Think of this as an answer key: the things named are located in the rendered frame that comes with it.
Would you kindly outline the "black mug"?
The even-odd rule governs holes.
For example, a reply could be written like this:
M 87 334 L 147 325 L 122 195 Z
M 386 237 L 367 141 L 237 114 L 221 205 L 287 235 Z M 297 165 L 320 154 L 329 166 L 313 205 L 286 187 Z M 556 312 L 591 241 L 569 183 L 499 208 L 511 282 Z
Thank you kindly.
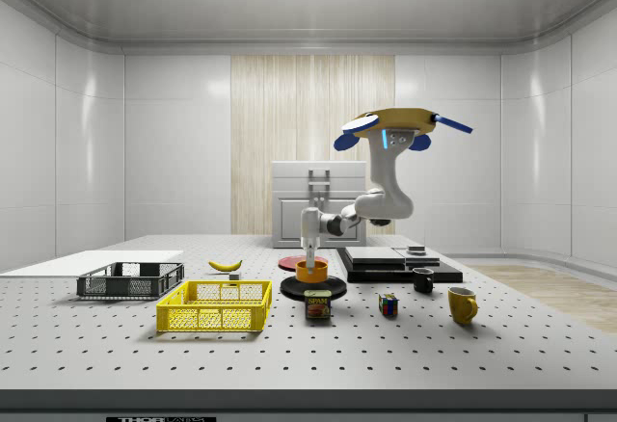
M 434 288 L 434 271 L 429 268 L 413 268 L 412 272 L 415 290 L 430 294 Z

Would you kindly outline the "white cabinet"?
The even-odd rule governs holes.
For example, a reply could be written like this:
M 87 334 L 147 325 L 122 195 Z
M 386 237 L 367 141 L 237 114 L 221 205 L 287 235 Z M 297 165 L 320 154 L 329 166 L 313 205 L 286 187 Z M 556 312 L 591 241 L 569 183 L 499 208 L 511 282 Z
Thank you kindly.
M 365 192 L 364 161 L 274 161 L 272 243 L 301 247 L 301 212 L 314 206 L 337 214 Z

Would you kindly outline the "flat-sided can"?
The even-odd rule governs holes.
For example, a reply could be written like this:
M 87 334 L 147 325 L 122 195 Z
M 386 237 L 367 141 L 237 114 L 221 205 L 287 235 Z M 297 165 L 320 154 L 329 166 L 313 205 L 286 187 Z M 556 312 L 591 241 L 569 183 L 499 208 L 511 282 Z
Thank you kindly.
M 306 318 L 329 319 L 332 314 L 330 290 L 306 290 L 304 292 Z

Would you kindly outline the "white board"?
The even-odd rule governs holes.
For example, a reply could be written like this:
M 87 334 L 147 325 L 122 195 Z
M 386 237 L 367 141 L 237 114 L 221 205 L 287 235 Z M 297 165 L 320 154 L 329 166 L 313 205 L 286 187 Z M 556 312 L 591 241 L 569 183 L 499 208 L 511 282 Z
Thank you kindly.
M 1 273 L 0 277 L 79 277 L 114 262 L 165 262 L 182 251 L 82 251 Z

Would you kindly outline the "dark grey basket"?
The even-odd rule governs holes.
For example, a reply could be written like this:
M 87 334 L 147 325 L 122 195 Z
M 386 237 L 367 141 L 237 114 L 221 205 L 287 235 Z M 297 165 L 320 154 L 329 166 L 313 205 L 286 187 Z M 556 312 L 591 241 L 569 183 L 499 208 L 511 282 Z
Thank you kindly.
M 157 299 L 184 278 L 184 264 L 115 262 L 81 275 L 77 295 L 99 299 Z

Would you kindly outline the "yellow mug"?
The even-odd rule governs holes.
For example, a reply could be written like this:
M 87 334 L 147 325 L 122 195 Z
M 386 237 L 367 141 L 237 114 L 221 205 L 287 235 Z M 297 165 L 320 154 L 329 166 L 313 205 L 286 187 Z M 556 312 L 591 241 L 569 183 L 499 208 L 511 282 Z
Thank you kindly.
M 468 325 L 478 312 L 476 295 L 464 287 L 450 287 L 448 301 L 453 320 L 461 325 Z

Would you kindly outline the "yellow bowl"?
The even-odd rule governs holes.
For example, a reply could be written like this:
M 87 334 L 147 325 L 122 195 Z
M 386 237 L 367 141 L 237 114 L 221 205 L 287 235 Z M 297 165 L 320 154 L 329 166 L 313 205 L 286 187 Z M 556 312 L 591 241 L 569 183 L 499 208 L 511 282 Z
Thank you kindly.
M 296 278 L 304 283 L 325 282 L 328 278 L 328 263 L 315 259 L 314 266 L 309 268 L 306 259 L 303 259 L 296 264 Z

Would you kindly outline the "black plate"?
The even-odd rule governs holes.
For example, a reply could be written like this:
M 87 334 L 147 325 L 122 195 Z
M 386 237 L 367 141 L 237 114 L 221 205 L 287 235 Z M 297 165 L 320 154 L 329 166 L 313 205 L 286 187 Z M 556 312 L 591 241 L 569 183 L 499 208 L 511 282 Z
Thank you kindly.
M 338 277 L 328 277 L 323 282 L 307 283 L 296 277 L 288 277 L 281 282 L 282 293 L 293 300 L 303 301 L 306 290 L 329 290 L 333 300 L 342 297 L 347 290 L 346 283 Z

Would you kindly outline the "yellow basket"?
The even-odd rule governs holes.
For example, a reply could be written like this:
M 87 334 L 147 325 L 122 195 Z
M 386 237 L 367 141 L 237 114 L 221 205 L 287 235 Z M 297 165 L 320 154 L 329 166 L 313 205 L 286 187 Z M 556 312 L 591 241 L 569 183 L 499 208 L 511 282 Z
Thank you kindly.
M 156 305 L 159 331 L 261 331 L 270 280 L 187 280 Z

